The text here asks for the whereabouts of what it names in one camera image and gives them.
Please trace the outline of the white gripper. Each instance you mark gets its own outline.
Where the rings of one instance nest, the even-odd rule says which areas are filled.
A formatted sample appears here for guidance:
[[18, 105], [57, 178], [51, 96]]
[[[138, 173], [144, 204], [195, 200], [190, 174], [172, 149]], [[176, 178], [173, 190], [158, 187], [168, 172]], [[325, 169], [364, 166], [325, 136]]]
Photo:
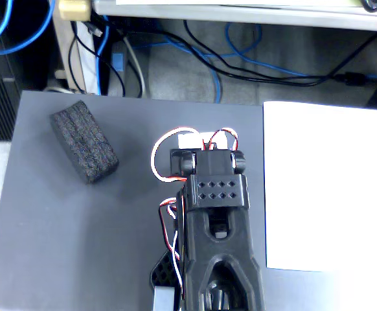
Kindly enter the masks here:
[[[202, 149], [203, 144], [208, 143], [212, 137], [213, 132], [200, 132], [196, 133], [179, 133], [177, 135], [178, 139], [178, 148], [179, 149]], [[217, 133], [213, 139], [217, 149], [228, 149], [228, 140], [225, 132]]]

